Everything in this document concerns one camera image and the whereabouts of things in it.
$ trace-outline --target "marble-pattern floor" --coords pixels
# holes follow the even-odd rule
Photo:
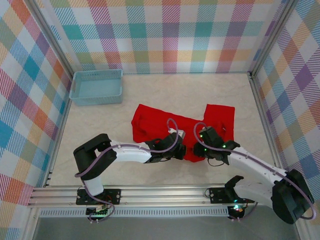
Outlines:
[[[131,120],[139,104],[202,120],[206,104],[235,107],[234,139],[252,154],[273,164],[246,74],[148,74],[123,76],[123,103],[76,106],[72,103],[51,177],[51,186],[80,185],[73,151],[100,133],[133,143]],[[207,161],[172,159],[142,164],[115,162],[101,177],[104,185],[225,183],[249,174]]]

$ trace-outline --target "plastic basket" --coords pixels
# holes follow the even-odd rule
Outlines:
[[[69,98],[78,106],[122,103],[122,69],[77,71]]]

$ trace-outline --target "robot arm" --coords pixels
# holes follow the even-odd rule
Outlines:
[[[255,176],[261,182],[252,183],[245,181],[242,176],[233,177],[225,184],[225,193],[231,200],[251,199],[262,203],[272,208],[288,224],[295,223],[311,207],[310,203],[315,202],[299,171],[286,171],[272,166],[247,152],[238,143],[232,140],[224,142],[210,126],[204,127],[199,133],[203,143],[198,142],[194,146],[194,153],[223,161]]]
[[[148,164],[161,162],[161,159],[176,158],[182,160],[186,154],[186,147],[182,144],[185,133],[179,130],[177,137],[176,131],[172,128],[169,133],[164,139],[136,144],[116,142],[110,140],[107,134],[100,134],[74,150],[73,155],[79,170],[76,177],[81,177],[92,196],[98,196],[104,191],[100,174],[113,162],[134,161]],[[259,202],[272,208],[278,217],[286,223],[293,224],[310,208],[310,204],[292,184],[284,179],[287,178],[297,185],[314,203],[306,181],[297,170],[287,172],[284,169],[267,164],[247,152],[238,143],[232,140],[224,142],[212,127],[203,128],[199,134],[205,144],[198,142],[194,145],[193,152],[196,156],[215,158],[227,165],[248,172],[261,182],[249,182],[243,176],[233,177],[225,184],[224,188],[231,201],[250,199]],[[97,157],[95,150],[103,152],[103,154],[101,153]],[[284,178],[275,174],[275,172],[280,173]]]
[[[100,175],[114,162],[150,164],[158,163],[162,159],[175,158],[182,160],[187,150],[186,146],[182,144],[183,138],[185,137],[185,132],[182,130],[178,131],[177,143],[170,150],[163,153],[151,151],[166,150],[174,144],[177,137],[176,130],[170,128],[168,132],[170,134],[164,139],[155,139],[142,143],[122,143],[110,140],[105,133],[99,134],[73,151],[79,170],[76,177],[81,177],[89,193],[92,196],[97,196],[104,191]],[[99,161],[90,168],[91,164],[98,157],[96,150],[101,153],[108,148],[111,149],[102,154]]]

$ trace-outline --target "purple cable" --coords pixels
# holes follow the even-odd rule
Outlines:
[[[306,217],[306,216],[301,216],[302,219],[305,219],[305,220],[314,220],[316,219],[316,216],[317,216],[317,212],[316,212],[316,209],[314,207],[314,205],[312,204],[312,202],[310,201],[310,199],[308,198],[308,196],[304,193],[304,191],[301,190],[300,187],[298,187],[293,181],[291,181],[289,178],[287,178],[286,176],[282,175],[281,173],[277,172],[276,170],[272,169],[271,167],[265,165],[264,163],[258,161],[257,159],[255,159],[254,157],[252,156],[249,156],[249,155],[246,155],[242,152],[239,152],[239,151],[234,151],[234,150],[230,150],[230,149],[224,149],[224,148],[216,148],[216,147],[212,147],[212,146],[209,146],[209,145],[206,145],[204,142],[202,142],[198,135],[197,135],[197,131],[196,131],[196,128],[199,124],[202,124],[204,126],[206,126],[205,123],[203,122],[198,122],[196,125],[194,125],[194,128],[193,128],[193,134],[195,136],[195,139],[204,147],[206,147],[207,149],[211,149],[211,150],[215,150],[215,151],[224,151],[224,152],[230,152],[230,153],[233,153],[233,154],[238,154],[238,155],[241,155],[243,157],[246,157],[252,161],[254,161],[256,164],[259,164],[261,165],[262,167],[264,167],[265,169],[269,170],[270,172],[278,175],[280,178],[283,178],[284,180],[286,180],[288,183],[290,183],[295,189],[298,190],[298,192],[305,198],[305,200],[308,202],[308,204],[310,205],[310,208],[312,210],[312,216],[309,216],[309,217]]]
[[[84,186],[84,189],[85,189],[86,193],[90,196],[90,198],[92,198],[93,200],[96,200],[96,201],[98,201],[98,202],[101,202],[101,203],[103,203],[103,204],[110,205],[110,206],[112,207],[112,212],[110,212],[110,213],[109,213],[107,216],[105,216],[104,218],[102,218],[102,219],[100,219],[100,220],[96,220],[96,223],[98,224],[98,223],[100,223],[100,222],[103,222],[103,221],[107,220],[112,214],[115,213],[115,211],[116,211],[115,205],[114,205],[112,202],[103,201],[103,200],[101,200],[101,199],[98,199],[98,198],[92,196],[92,194],[89,192],[89,190],[88,190],[85,182],[82,181],[82,183],[83,183],[83,186]],[[91,221],[91,223],[93,223],[94,221],[92,220],[91,216],[92,216],[92,214],[89,215],[89,220]]]
[[[99,161],[99,159],[106,153],[108,152],[109,150],[111,149],[115,149],[115,148],[118,148],[118,147],[132,147],[132,148],[137,148],[137,149],[142,149],[146,152],[149,152],[149,153],[165,153],[167,151],[169,151],[170,149],[172,149],[176,143],[178,142],[178,138],[179,138],[179,130],[178,130],[178,125],[177,123],[175,122],[175,120],[173,120],[172,118],[168,118],[168,120],[166,121],[166,125],[168,127],[168,129],[170,130],[170,127],[169,127],[169,122],[172,121],[173,124],[174,124],[174,127],[175,127],[175,130],[176,130],[176,136],[175,136],[175,140],[174,140],[174,143],[168,147],[167,149],[165,150],[151,150],[151,149],[148,149],[148,148],[145,148],[145,147],[142,147],[142,146],[138,146],[138,145],[134,145],[134,144],[118,144],[118,145],[114,145],[114,146],[110,146],[108,147],[107,149],[105,149],[104,151],[102,151],[99,156],[91,163],[91,165],[86,169],[84,170],[83,172],[81,173],[76,173],[74,176],[76,178],[80,178],[84,175],[86,175],[95,165],[96,163]]]
[[[253,211],[256,209],[257,206],[258,206],[258,202],[255,202],[255,205],[253,206],[251,211],[249,213],[247,213],[247,215],[245,215],[242,219],[249,217],[253,213]]]

